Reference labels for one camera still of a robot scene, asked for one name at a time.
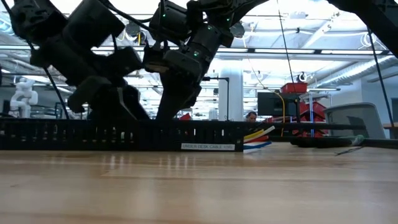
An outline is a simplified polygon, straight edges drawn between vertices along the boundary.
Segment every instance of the humanoid robot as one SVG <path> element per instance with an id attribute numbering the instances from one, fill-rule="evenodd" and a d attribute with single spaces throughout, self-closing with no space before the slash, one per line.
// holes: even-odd
<path id="1" fill-rule="evenodd" d="M 32 90 L 34 80 L 20 78 L 16 83 L 16 91 L 10 101 L 10 115 L 17 118 L 30 118 L 31 105 L 36 105 L 39 96 L 36 91 Z"/>

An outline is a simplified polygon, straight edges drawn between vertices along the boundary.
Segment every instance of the person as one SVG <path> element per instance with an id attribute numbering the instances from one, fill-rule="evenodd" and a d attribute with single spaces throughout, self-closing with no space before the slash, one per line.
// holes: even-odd
<path id="1" fill-rule="evenodd" d="M 254 111 L 251 111 L 246 115 L 246 121 L 247 122 L 256 122 L 257 120 L 257 113 Z"/>

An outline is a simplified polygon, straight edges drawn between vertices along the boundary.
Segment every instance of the black cable tray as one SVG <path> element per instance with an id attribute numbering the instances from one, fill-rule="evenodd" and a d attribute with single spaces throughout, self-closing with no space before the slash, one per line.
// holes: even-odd
<path id="1" fill-rule="evenodd" d="M 1 150 L 243 151 L 255 123 L 0 119 Z M 362 126 L 264 123 L 262 128 L 363 129 Z"/>

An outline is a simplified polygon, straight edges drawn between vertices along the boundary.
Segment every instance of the desk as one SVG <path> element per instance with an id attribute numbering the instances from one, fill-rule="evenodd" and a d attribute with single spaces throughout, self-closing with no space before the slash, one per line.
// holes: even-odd
<path id="1" fill-rule="evenodd" d="M 392 129 L 390 123 L 388 123 L 388 124 L 383 124 L 383 128 L 389 130 L 389 132 L 390 132 L 390 138 L 391 138 L 391 139 L 398 139 L 398 123 L 394 123 L 394 127 L 395 127 L 395 130 L 396 130 L 395 135 L 394 135 L 394 130 Z"/>
<path id="2" fill-rule="evenodd" d="M 0 223 L 398 223 L 398 151 L 0 151 Z"/>

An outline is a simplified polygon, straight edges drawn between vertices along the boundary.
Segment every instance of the pillar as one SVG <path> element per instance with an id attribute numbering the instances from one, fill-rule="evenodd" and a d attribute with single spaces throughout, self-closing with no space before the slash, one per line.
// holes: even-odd
<path id="1" fill-rule="evenodd" d="M 227 97 L 228 84 L 224 80 L 218 83 L 218 119 L 226 120 L 227 110 L 229 120 L 243 121 L 243 67 L 242 61 L 224 60 L 220 78 L 229 78 L 229 97 Z"/>

